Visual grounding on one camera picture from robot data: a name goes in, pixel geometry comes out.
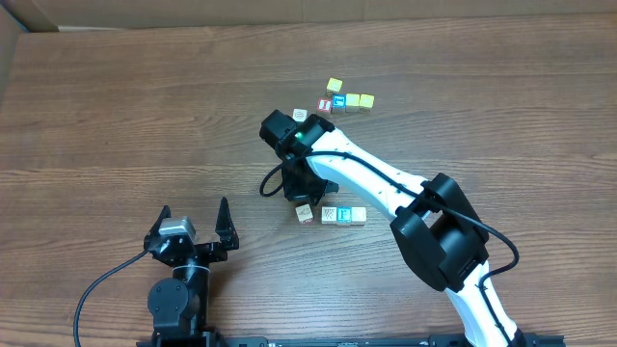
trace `small cube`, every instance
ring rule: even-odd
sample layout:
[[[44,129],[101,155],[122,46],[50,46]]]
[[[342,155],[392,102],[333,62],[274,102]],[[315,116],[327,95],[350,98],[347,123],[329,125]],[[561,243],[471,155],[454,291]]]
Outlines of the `small cube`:
[[[359,111],[362,113],[370,113],[370,110],[373,109],[373,102],[375,102],[375,96],[370,94],[362,94],[360,96]]]
[[[339,207],[336,209],[336,224],[339,226],[351,226],[351,207]]]
[[[348,93],[345,97],[345,112],[358,112],[360,109],[360,95]]]
[[[336,207],[321,207],[321,224],[336,224]]]
[[[331,78],[330,81],[328,81],[328,87],[326,87],[326,96],[332,97],[334,93],[340,92],[342,86],[343,81]]]
[[[307,110],[294,109],[292,117],[297,122],[303,122],[307,120]]]
[[[332,96],[332,113],[333,114],[345,113],[345,95],[334,94]]]
[[[296,207],[296,215],[298,215],[298,221],[300,221],[300,224],[312,222],[312,212],[310,211],[309,204]]]
[[[329,98],[320,98],[317,103],[317,115],[327,117],[332,112],[332,101]]]
[[[352,226],[363,226],[366,223],[366,207],[351,208],[351,224]]]

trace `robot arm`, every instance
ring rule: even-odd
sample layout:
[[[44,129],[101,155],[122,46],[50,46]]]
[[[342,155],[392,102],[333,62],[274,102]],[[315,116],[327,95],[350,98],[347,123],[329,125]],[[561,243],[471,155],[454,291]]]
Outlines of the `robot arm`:
[[[354,145],[339,129],[318,116],[311,115],[297,125],[289,116],[275,111],[262,123],[259,135],[283,161],[323,151],[352,154],[412,192],[435,199],[479,221],[451,178],[440,173],[429,181],[419,175],[401,172]],[[477,286],[480,278],[489,272],[488,253],[484,247],[488,233],[485,230],[445,213],[429,228],[423,222],[430,213],[429,206],[401,192],[357,161],[334,155],[312,155],[306,157],[308,167],[304,165],[304,161],[295,164],[296,168],[288,172],[287,179],[297,185],[298,180],[289,176],[303,170],[304,176],[306,170],[310,170],[323,179],[324,190],[317,190],[319,196],[312,197],[311,203],[319,201],[328,181],[332,181],[362,197],[391,221],[390,228],[405,262],[424,282],[446,292],[463,321],[469,343],[475,347],[508,345]],[[298,192],[298,187],[285,185],[285,175],[283,187],[285,196],[296,200],[297,197],[289,196],[287,190]],[[503,330],[513,345],[519,345],[523,334],[503,310],[491,279],[487,279],[484,286]]]

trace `wooden table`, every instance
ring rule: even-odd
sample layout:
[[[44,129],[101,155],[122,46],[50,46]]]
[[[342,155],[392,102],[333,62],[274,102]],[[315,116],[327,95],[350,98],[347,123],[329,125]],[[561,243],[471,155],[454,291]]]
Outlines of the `wooden table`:
[[[299,226],[257,193],[279,162],[259,124],[314,110],[331,76],[376,95],[372,115],[335,118],[346,135],[451,175],[518,245],[494,282],[524,331],[617,343],[617,16],[564,15],[23,35],[0,114],[0,344],[70,346],[84,289],[141,250],[164,204],[207,241],[222,196],[241,237],[212,266],[224,334],[461,332],[375,209],[365,227]],[[83,345],[148,338],[148,291],[170,274],[143,259],[101,284]]]

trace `yellow cube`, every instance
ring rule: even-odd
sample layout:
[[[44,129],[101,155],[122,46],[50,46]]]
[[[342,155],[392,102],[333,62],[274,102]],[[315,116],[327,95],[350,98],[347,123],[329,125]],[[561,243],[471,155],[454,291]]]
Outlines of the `yellow cube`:
[[[362,94],[362,96],[360,96],[359,111],[363,113],[370,113],[370,110],[373,108],[373,102],[375,102],[375,96],[370,94]]]
[[[340,92],[342,86],[343,81],[331,78],[330,81],[328,81],[328,87],[326,87],[326,95],[332,97],[334,93]]]
[[[348,93],[345,102],[345,112],[358,112],[360,107],[360,95]]]

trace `wire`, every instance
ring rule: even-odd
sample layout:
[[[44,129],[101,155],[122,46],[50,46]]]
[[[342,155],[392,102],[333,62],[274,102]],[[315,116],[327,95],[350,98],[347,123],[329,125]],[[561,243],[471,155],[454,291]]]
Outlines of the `wire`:
[[[387,183],[391,184],[392,186],[394,186],[396,189],[398,189],[399,191],[415,198],[418,199],[424,203],[426,203],[427,205],[432,206],[433,208],[436,209],[440,209],[443,213],[452,215],[454,217],[460,218],[462,220],[465,220],[477,227],[481,227],[485,230],[487,230],[488,232],[490,232],[494,237],[496,237],[497,239],[499,239],[501,242],[503,242],[506,246],[508,246],[508,248],[510,248],[510,250],[512,251],[512,255],[514,256],[514,258],[512,259],[512,261],[505,265],[502,266],[498,269],[495,269],[493,271],[488,272],[486,275],[482,276],[480,278],[480,281],[478,282],[478,288],[480,289],[480,293],[482,294],[482,299],[484,299],[484,303],[486,304],[487,308],[489,309],[489,312],[491,313],[491,316],[493,316],[493,319],[495,320],[496,326],[499,328],[499,330],[501,331],[501,334],[503,334],[503,337],[505,338],[506,342],[508,343],[508,346],[512,346],[512,340],[510,339],[510,336],[508,336],[508,333],[505,331],[505,328],[503,327],[503,325],[499,322],[499,319],[497,318],[497,315],[495,313],[495,310],[493,309],[493,306],[491,305],[491,302],[489,301],[488,296],[486,295],[486,290],[487,288],[484,286],[484,282],[494,276],[494,275],[498,275],[501,273],[504,273],[508,270],[511,270],[512,268],[514,268],[515,266],[517,266],[517,264],[519,263],[519,250],[517,250],[517,247],[514,245],[514,243],[512,241],[510,241],[510,239],[508,239],[505,235],[503,235],[502,233],[500,233],[499,231],[497,231],[496,229],[482,223],[479,221],[476,221],[475,219],[473,219],[472,217],[466,216],[463,213],[460,213],[458,211],[455,211],[449,207],[446,207],[438,202],[435,202],[433,200],[427,199],[421,195],[419,195],[418,193],[412,192],[411,190],[407,189],[407,187],[405,187],[403,184],[395,181],[394,179],[392,179],[391,177],[389,177],[387,174],[381,172],[379,169],[375,168],[373,165],[371,165],[370,163],[366,162],[364,159],[361,159],[358,156],[355,156],[351,153],[347,153],[347,152],[338,152],[338,151],[333,151],[333,150],[321,150],[321,151],[314,151],[314,152],[310,152],[307,154],[303,154],[297,157],[293,157],[290,159],[287,159],[283,162],[281,162],[279,165],[277,165],[274,169],[272,169],[272,171],[270,171],[270,173],[268,173],[265,177],[263,177],[263,181],[261,181],[261,185],[259,186],[259,193],[263,196],[263,197],[272,197],[273,195],[277,194],[278,191],[282,188],[282,184],[277,187],[277,189],[275,189],[272,192],[269,193],[264,193],[263,190],[266,186],[266,183],[268,182],[268,180],[270,180],[270,178],[277,173],[279,170],[281,170],[284,166],[287,165],[292,165],[300,160],[305,160],[311,156],[320,156],[320,155],[332,155],[332,156],[339,156],[339,157],[343,157],[345,159],[351,159],[353,161],[356,161],[360,164],[362,164],[363,166],[365,166],[367,169],[371,170],[372,172],[374,172],[375,174],[377,174],[378,176],[380,176],[384,181],[386,181]]]
[[[84,303],[86,302],[86,299],[88,298],[90,293],[101,282],[103,282],[104,280],[107,280],[107,278],[109,278],[110,276],[116,274],[118,271],[122,270],[123,268],[127,267],[128,265],[130,265],[130,264],[134,263],[135,261],[139,260],[141,257],[146,255],[147,253],[148,253],[148,250],[144,250],[140,254],[135,255],[131,259],[129,259],[126,262],[124,262],[122,265],[120,265],[120,266],[118,266],[118,267],[108,271],[105,275],[99,277],[98,280],[95,280],[92,284],[90,284],[88,289],[86,289],[86,291],[84,292],[84,295],[82,295],[81,299],[79,300],[79,304],[77,304],[77,309],[75,310],[75,318],[73,320],[73,339],[75,340],[75,347],[81,347],[81,343],[79,343],[79,313],[81,313],[81,308],[84,306]]]

